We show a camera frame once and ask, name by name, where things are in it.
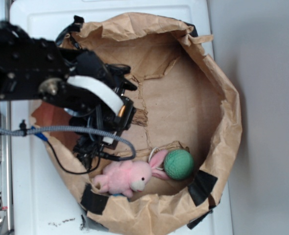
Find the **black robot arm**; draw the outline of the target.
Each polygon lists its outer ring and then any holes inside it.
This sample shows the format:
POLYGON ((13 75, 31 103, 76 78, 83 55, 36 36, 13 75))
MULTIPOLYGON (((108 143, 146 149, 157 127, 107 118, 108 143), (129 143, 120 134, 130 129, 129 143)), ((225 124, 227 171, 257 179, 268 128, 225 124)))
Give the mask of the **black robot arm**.
POLYGON ((31 38, 23 29, 0 21, 0 101, 40 99, 63 108, 71 124, 63 131, 82 135, 74 150, 119 161, 104 152, 115 149, 129 129, 136 109, 124 96, 136 86, 125 77, 130 67, 106 64, 71 39, 74 49, 62 48, 66 36, 80 32, 84 19, 74 17, 55 41, 31 38))

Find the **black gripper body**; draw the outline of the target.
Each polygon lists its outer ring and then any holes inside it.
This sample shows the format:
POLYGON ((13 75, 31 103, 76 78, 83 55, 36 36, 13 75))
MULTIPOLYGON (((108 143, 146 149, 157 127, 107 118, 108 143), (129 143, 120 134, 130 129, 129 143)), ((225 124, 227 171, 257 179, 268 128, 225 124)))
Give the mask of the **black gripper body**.
POLYGON ((136 113, 133 101, 124 96, 126 90, 137 89, 125 77, 130 70, 128 65, 103 62, 91 66, 79 62, 70 65, 68 83, 90 93, 93 103, 91 107, 83 103, 80 111, 66 110, 72 116, 69 124, 78 127, 77 133, 81 135, 73 148, 78 159, 114 159, 115 156, 105 153, 104 149, 114 150, 119 142, 132 152, 127 159, 135 158, 134 146, 121 137, 130 128, 136 113))

